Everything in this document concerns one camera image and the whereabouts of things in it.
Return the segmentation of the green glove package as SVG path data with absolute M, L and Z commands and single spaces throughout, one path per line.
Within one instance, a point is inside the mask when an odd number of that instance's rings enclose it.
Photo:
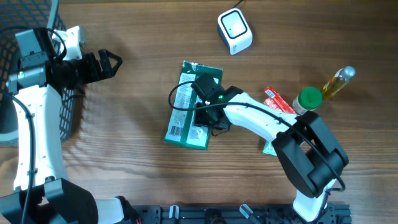
M 193 108 L 200 101 L 188 81 L 194 81 L 203 74 L 209 74 L 216 83 L 220 83 L 223 70 L 221 68 L 207 67 L 198 63 L 184 61 L 182 64 L 179 83 L 184 85 L 177 88 L 174 106 L 179 108 Z M 173 110 L 164 142 L 191 149 L 205 150 L 208 145 L 209 129 L 205 126 L 194 125 L 193 111 Z

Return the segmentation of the red snack stick packet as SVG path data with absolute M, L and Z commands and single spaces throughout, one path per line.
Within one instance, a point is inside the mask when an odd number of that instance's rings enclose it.
M 267 95 L 267 98 L 264 100 L 264 104 L 268 107 L 288 113 L 295 114 L 293 108 L 281 97 L 281 95 L 274 90 L 272 86 L 268 86 L 264 89 L 264 93 Z

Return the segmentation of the light green wipes packet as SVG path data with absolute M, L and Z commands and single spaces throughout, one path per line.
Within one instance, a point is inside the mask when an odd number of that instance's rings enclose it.
M 268 155 L 272 155 L 272 156 L 276 156 L 277 155 L 273 145 L 269 141 L 265 142 L 265 145 L 264 145 L 264 148 L 263 148 L 262 152 L 264 154 L 268 154 Z

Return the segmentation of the grey plastic mesh basket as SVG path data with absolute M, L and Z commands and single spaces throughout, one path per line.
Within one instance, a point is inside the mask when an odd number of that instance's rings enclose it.
M 58 13 L 59 2 L 48 0 L 2 0 L 1 29 L 12 26 L 49 27 L 66 31 L 67 27 Z M 1 90 L 6 91 L 9 75 L 16 71 L 21 57 L 15 30 L 1 31 Z M 60 108 L 60 137 L 67 141 L 71 136 L 75 101 L 62 103 Z M 9 97 L 1 97 L 1 146 L 18 146 L 17 113 Z

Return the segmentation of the green lid jar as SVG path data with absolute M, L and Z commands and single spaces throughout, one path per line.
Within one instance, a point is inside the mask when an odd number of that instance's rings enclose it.
M 322 93 L 315 87 L 304 88 L 293 100 L 292 108 L 294 111 L 303 115 L 307 111 L 317 109 L 323 102 Z

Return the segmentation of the yellow oil bottle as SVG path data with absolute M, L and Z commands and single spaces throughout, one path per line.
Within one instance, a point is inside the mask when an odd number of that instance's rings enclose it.
M 347 66 L 338 70 L 334 77 L 322 88 L 323 99 L 329 100 L 333 98 L 336 93 L 349 83 L 355 74 L 356 69 L 352 66 Z

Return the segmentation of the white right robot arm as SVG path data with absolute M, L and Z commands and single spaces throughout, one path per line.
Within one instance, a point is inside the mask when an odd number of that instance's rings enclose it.
M 191 87 L 199 102 L 194 107 L 197 126 L 227 132 L 232 125 L 246 128 L 274 147 L 279 162 L 297 189 L 295 212 L 306 222 L 321 219 L 328 196 L 341 182 L 349 159 L 324 121 L 313 111 L 284 113 L 251 98 L 242 89 L 224 89 L 204 74 Z

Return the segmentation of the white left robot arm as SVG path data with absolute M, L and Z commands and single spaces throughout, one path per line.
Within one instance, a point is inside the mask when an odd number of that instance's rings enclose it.
M 124 197 L 95 199 L 70 182 L 62 156 L 63 90 L 115 76 L 122 58 L 105 49 L 83 54 L 78 26 L 21 27 L 16 40 L 21 57 L 7 94 L 17 111 L 19 161 L 14 191 L 1 198 L 3 217 L 11 223 L 140 223 Z

